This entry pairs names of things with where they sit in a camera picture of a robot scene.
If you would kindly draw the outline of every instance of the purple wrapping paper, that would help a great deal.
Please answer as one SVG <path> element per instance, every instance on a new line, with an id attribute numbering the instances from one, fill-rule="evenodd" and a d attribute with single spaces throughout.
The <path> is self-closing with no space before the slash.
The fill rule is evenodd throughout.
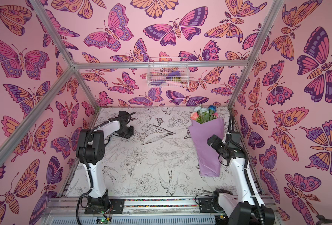
<path id="1" fill-rule="evenodd" d="M 195 144 L 198 163 L 200 164 L 201 176 L 220 176 L 221 164 L 218 160 L 218 153 L 207 145 L 207 140 L 216 134 L 218 137 L 224 136 L 224 120 L 222 118 L 213 119 L 200 124 L 195 120 L 189 127 L 191 138 Z"/>

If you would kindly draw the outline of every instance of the horizontal metal bar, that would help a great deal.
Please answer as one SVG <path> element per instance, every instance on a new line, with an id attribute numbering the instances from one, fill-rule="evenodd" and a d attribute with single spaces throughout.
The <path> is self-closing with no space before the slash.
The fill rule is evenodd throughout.
<path id="1" fill-rule="evenodd" d="M 155 67 L 177 67 L 177 63 L 180 61 L 172 62 L 167 61 L 157 61 L 153 65 Z M 247 66 L 247 60 L 215 60 L 215 61 L 189 61 L 189 67 L 216 67 L 216 66 Z M 119 69 L 119 68 L 147 68 L 148 62 L 134 62 L 134 63 L 77 63 L 74 65 L 77 70 L 84 69 Z"/>
<path id="2" fill-rule="evenodd" d="M 78 83 L 81 85 L 81 88 L 82 88 L 83 92 L 85 93 L 86 97 L 88 98 L 88 100 L 90 101 L 91 105 L 96 110 L 99 106 L 96 103 L 95 96 L 92 95 L 91 90 L 86 85 L 85 80 L 82 78 L 82 76 L 78 70 L 76 70 L 76 72 L 75 72 L 75 77 L 76 77 Z"/>
<path id="3" fill-rule="evenodd" d="M 29 0 L 36 12 L 38 18 L 42 21 L 44 27 L 47 29 L 48 34 L 51 36 L 52 41 L 55 43 L 56 47 L 60 51 L 61 56 L 66 61 L 69 66 L 73 65 L 73 59 L 70 53 L 67 51 L 65 44 L 63 43 L 60 35 L 53 26 L 51 19 L 48 17 L 44 7 L 41 5 L 40 0 Z"/>
<path id="4" fill-rule="evenodd" d="M 46 107 L 51 103 L 56 94 L 60 91 L 62 85 L 73 74 L 74 69 L 69 67 L 64 74 L 51 86 L 51 89 L 44 95 L 39 103 L 32 109 L 24 120 L 19 124 L 17 129 L 0 147 L 0 167 L 13 152 L 18 143 L 26 135 L 29 129 L 36 123 L 37 119 L 44 112 Z"/>
<path id="5" fill-rule="evenodd" d="M 251 71 L 252 65 L 253 65 L 254 61 L 256 60 L 256 57 L 258 56 L 258 52 L 260 51 L 260 49 L 263 45 L 263 42 L 265 41 L 267 35 L 269 34 L 272 24 L 274 23 L 277 15 L 278 15 L 278 11 L 280 11 L 280 9 L 282 7 L 283 2 L 284 2 L 284 0 L 274 0 L 272 2 L 269 13 L 263 20 L 262 28 L 254 43 L 254 47 L 252 48 L 250 55 L 248 57 L 249 65 L 242 70 L 240 78 L 238 79 L 237 84 L 235 86 L 235 90 L 233 91 L 233 93 L 231 95 L 231 98 L 230 98 L 230 101 L 228 104 L 229 109 L 231 109 L 233 104 L 235 103 L 236 98 L 237 98 L 238 94 L 240 93 L 240 90 L 241 90 L 245 80 L 247 79 L 249 72 Z"/>

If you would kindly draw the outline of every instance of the flower bouquet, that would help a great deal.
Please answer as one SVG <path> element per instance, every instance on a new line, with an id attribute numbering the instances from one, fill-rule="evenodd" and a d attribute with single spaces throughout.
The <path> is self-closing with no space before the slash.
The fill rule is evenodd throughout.
<path id="1" fill-rule="evenodd" d="M 191 114 L 192 126 L 189 127 L 189 131 L 196 147 L 201 176 L 220 176 L 221 164 L 218 153 L 207 145 L 207 140 L 212 135 L 220 138 L 224 136 L 224 120 L 218 117 L 216 111 L 215 106 L 197 106 Z"/>

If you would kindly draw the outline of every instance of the wire basket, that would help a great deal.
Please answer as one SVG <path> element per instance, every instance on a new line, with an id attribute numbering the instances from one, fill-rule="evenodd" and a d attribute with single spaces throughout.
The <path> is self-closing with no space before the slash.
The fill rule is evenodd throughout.
<path id="1" fill-rule="evenodd" d="M 147 86 L 152 87 L 182 87 L 188 88 L 190 71 L 186 57 L 151 57 L 148 61 L 146 74 Z"/>

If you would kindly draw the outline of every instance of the pink flower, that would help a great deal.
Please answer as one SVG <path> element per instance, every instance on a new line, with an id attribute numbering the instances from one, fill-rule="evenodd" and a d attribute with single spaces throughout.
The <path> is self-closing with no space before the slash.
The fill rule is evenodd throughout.
<path id="1" fill-rule="evenodd" d="M 197 112 L 191 113 L 191 119 L 196 120 L 198 117 L 200 117 Z"/>

